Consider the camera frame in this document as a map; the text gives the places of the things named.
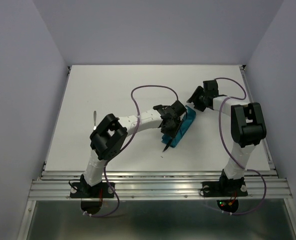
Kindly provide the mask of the teal cloth napkin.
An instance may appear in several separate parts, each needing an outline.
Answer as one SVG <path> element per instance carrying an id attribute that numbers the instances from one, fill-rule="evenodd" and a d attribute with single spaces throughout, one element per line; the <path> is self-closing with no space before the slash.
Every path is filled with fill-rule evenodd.
<path id="1" fill-rule="evenodd" d="M 183 116 L 182 124 L 180 125 L 180 128 L 175 136 L 175 138 L 170 137 L 167 134 L 164 134 L 162 136 L 162 143 L 164 143 L 166 146 L 163 149 L 165 152 L 169 147 L 175 148 L 179 142 L 182 140 L 183 136 L 186 134 L 192 123 L 194 122 L 196 118 L 196 112 L 188 105 L 186 107 L 186 113 Z"/>

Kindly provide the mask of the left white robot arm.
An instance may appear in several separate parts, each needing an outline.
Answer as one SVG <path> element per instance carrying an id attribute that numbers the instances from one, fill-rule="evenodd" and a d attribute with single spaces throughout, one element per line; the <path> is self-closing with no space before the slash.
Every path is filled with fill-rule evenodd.
<path id="1" fill-rule="evenodd" d="M 105 185 L 102 174 L 108 162 L 121 151 L 127 137 L 149 129 L 160 129 L 168 137 L 164 150 L 174 142 L 187 114 L 187 107 L 176 100 L 172 105 L 156 105 L 137 115 L 116 117 L 108 114 L 90 135 L 91 155 L 75 191 L 83 198 L 97 198 Z"/>

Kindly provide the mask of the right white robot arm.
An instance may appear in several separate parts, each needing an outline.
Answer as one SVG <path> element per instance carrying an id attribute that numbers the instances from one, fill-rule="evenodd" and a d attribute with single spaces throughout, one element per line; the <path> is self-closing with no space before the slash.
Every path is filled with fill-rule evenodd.
<path id="1" fill-rule="evenodd" d="M 245 97 L 226 96 L 219 93 L 217 79 L 204 81 L 187 100 L 199 111 L 211 109 L 219 115 L 230 117 L 232 150 L 228 150 L 229 160 L 218 181 L 202 182 L 203 197 L 245 197 L 247 188 L 244 175 L 250 155 L 266 137 L 261 105 L 245 102 Z"/>

